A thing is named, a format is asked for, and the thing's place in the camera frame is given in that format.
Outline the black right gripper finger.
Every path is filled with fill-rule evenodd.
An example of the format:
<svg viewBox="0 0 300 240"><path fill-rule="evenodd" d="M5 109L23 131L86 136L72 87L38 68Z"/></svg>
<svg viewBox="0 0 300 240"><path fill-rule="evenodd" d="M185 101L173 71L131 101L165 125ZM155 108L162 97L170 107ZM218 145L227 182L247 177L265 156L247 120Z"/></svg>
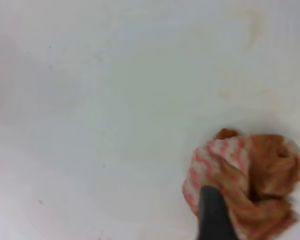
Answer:
<svg viewBox="0 0 300 240"><path fill-rule="evenodd" d="M209 185L202 186L198 202L198 240L238 240L224 197Z"/></svg>

